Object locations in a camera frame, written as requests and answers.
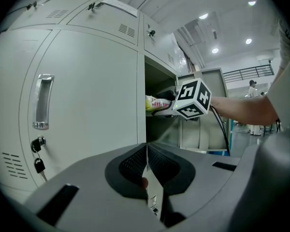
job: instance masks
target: ceiling light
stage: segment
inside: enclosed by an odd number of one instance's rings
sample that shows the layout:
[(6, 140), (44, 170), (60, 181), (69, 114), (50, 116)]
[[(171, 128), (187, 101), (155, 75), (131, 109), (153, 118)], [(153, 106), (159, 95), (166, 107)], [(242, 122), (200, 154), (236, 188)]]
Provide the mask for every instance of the ceiling light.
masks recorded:
[(253, 5), (256, 4), (256, 1), (250, 1), (250, 2), (248, 2), (248, 4), (249, 4), (250, 6), (253, 6)]
[(201, 15), (199, 18), (200, 19), (205, 19), (205, 18), (207, 18), (207, 16), (208, 16), (208, 14), (204, 14), (204, 15)]

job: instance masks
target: ceiling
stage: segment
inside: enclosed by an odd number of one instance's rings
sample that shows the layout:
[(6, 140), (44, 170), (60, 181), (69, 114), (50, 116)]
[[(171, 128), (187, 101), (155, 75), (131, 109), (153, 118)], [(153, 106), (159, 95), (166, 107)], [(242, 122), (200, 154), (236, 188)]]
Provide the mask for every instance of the ceiling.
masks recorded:
[[(250, 0), (120, 1), (140, 9), (167, 32), (174, 32), (179, 45), (200, 68), (236, 54), (279, 48), (278, 17), (268, 0), (256, 0), (254, 6), (248, 5)], [(208, 17), (200, 20), (205, 13)], [(247, 38), (252, 39), (250, 45), (245, 44)], [(213, 54), (215, 47), (219, 52)]]
[[(232, 88), (228, 89), (228, 95), (230, 98), (246, 98), (245, 95), (248, 93), (249, 86), (247, 87), (238, 87), (238, 88)], [(266, 84), (256, 84), (257, 94), (260, 95), (261, 92), (267, 92), (268, 85)]]

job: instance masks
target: cable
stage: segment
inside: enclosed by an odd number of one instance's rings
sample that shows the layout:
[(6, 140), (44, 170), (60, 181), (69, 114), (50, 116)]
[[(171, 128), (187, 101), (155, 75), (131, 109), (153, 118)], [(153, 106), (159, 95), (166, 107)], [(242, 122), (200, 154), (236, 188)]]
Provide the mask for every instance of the cable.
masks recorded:
[(218, 124), (220, 125), (220, 128), (221, 128), (223, 136), (224, 136), (224, 140), (226, 142), (227, 152), (228, 152), (229, 156), (231, 156), (230, 155), (230, 149), (229, 149), (228, 137), (227, 137), (226, 131), (225, 131), (224, 127), (223, 127), (223, 123), (222, 123), (221, 117), (219, 116), (219, 114), (218, 114), (218, 112), (217, 112), (215, 107), (210, 106), (210, 108), (211, 108), (211, 110), (212, 110), (212, 112), (213, 112)]

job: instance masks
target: white wall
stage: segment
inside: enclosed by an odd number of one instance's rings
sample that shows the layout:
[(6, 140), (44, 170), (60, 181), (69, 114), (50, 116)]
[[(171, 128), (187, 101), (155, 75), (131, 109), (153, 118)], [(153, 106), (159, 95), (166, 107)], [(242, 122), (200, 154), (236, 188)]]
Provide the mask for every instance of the white wall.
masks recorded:
[[(276, 50), (274, 51), (274, 59), (271, 63), (275, 75), (278, 72), (279, 64), (280, 64), (279, 51)], [(206, 69), (221, 68), (222, 72), (225, 73), (225, 72), (236, 71), (236, 70), (250, 68), (250, 67), (259, 66), (259, 65), (260, 63), (257, 60), (257, 55), (253, 53), (249, 53), (249, 54), (240, 54), (240, 55), (236, 55), (229, 58), (224, 58), (221, 60), (207, 63)], [(274, 80), (275, 75), (254, 78), (254, 80), (258, 84), (270, 83)], [(247, 87), (249, 86), (249, 81), (250, 79), (245, 79), (241, 81), (226, 83), (227, 89)]]

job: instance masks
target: metal cabinet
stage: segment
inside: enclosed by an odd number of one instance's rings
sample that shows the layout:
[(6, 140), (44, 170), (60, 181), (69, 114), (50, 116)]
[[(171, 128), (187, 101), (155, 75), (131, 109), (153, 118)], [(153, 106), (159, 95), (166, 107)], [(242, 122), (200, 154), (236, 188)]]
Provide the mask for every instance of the metal cabinet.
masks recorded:
[(22, 151), (19, 104), (27, 71), (49, 33), (31, 29), (0, 35), (0, 183), (15, 189), (37, 187)]
[(131, 48), (86, 33), (58, 33), (33, 80), (28, 112), (29, 140), (46, 139), (39, 154), (47, 178), (137, 143), (136, 66)]
[[(152, 30), (155, 32), (153, 36), (150, 35)], [(161, 26), (147, 15), (144, 15), (144, 43), (145, 51), (156, 56), (177, 71), (171, 36), (163, 31)]]
[(139, 14), (138, 12), (138, 17), (134, 17), (108, 4), (98, 4), (94, 11), (87, 8), (82, 10), (68, 25), (100, 30), (137, 45)]
[(17, 29), (40, 24), (58, 24), (72, 11), (89, 0), (41, 0), (36, 8), (25, 11), (10, 27)]

